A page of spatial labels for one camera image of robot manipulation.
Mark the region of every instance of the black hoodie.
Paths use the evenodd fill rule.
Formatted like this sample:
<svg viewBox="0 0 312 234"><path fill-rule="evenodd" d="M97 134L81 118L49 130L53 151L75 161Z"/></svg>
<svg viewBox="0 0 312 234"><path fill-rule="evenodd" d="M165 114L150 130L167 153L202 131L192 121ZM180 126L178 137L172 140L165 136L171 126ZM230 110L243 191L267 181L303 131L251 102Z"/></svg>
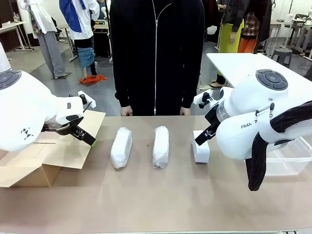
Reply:
<svg viewBox="0 0 312 234"><path fill-rule="evenodd" d="M202 57L201 0L112 0L110 17L120 105L131 105L136 116L190 108Z"/></svg>

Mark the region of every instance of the hand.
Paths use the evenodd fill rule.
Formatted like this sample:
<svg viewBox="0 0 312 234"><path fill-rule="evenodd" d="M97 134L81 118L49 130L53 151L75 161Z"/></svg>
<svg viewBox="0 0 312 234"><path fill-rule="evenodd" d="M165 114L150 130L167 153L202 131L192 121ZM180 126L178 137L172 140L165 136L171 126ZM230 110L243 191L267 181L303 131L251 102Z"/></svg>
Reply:
<svg viewBox="0 0 312 234"><path fill-rule="evenodd" d="M231 35L230 35L230 43L233 44L236 40L236 35L237 35L237 32L231 32Z"/></svg>
<svg viewBox="0 0 312 234"><path fill-rule="evenodd" d="M191 109L190 108L181 107L180 115L181 116L190 116L191 115Z"/></svg>
<svg viewBox="0 0 312 234"><path fill-rule="evenodd" d="M133 116L133 111L132 111L131 106L122 107L120 110L120 115L121 116Z"/></svg>

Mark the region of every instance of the zipper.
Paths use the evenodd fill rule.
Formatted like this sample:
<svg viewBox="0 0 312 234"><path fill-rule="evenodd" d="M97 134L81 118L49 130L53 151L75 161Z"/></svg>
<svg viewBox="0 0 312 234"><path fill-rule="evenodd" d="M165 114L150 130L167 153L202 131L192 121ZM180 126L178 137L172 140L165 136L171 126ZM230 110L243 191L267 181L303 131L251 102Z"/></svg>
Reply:
<svg viewBox="0 0 312 234"><path fill-rule="evenodd" d="M156 38L155 38L155 104L154 104L154 115L156 115L156 65L157 65L157 29L158 29L158 19L161 13L172 3L169 3L166 5L161 12L159 13L158 17L156 17L156 11L155 11L155 5L154 5L154 0L152 0L153 3L153 9L154 9L154 16L155 16L155 24L156 24Z"/></svg>

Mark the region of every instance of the clear plastic container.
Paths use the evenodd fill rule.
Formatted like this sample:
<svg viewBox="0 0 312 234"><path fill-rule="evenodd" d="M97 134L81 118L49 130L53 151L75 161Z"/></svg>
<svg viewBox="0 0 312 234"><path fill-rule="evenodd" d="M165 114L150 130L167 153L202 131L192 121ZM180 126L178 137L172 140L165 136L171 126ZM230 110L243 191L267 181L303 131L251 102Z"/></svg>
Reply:
<svg viewBox="0 0 312 234"><path fill-rule="evenodd" d="M302 137L267 153L266 176L294 176L312 161L312 147Z"/></svg>

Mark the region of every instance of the white package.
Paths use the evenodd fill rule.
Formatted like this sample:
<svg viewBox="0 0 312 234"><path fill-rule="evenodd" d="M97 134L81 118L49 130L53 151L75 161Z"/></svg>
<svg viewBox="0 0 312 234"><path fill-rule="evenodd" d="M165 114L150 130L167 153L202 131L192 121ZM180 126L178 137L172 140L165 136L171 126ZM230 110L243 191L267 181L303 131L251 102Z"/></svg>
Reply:
<svg viewBox="0 0 312 234"><path fill-rule="evenodd" d="M153 167L164 168L168 164L169 131L165 126L155 129L155 142L153 148Z"/></svg>
<svg viewBox="0 0 312 234"><path fill-rule="evenodd" d="M195 162L207 163L209 161L210 149L208 142L205 141L202 145L198 145L195 139L202 133L202 130L193 131L192 149Z"/></svg>
<svg viewBox="0 0 312 234"><path fill-rule="evenodd" d="M131 146L131 131L127 128L119 128L111 149L112 164L116 169L127 165Z"/></svg>

